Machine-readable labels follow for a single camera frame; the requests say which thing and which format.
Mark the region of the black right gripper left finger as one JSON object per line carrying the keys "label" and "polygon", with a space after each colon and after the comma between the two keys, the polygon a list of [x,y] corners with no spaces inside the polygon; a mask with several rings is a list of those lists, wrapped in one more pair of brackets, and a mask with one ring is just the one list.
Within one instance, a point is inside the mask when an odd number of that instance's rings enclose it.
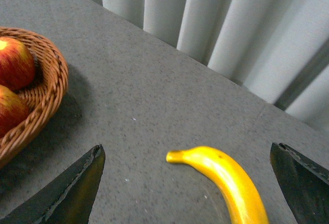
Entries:
{"label": "black right gripper left finger", "polygon": [[88,223],[105,164],[105,151],[94,146],[1,223]]}

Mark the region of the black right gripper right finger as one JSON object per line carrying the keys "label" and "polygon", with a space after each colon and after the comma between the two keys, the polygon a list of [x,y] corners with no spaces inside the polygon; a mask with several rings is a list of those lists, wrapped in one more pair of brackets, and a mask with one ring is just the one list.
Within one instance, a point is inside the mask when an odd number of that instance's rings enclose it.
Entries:
{"label": "black right gripper right finger", "polygon": [[270,163],[297,223],[328,223],[328,170],[284,143],[273,143]]}

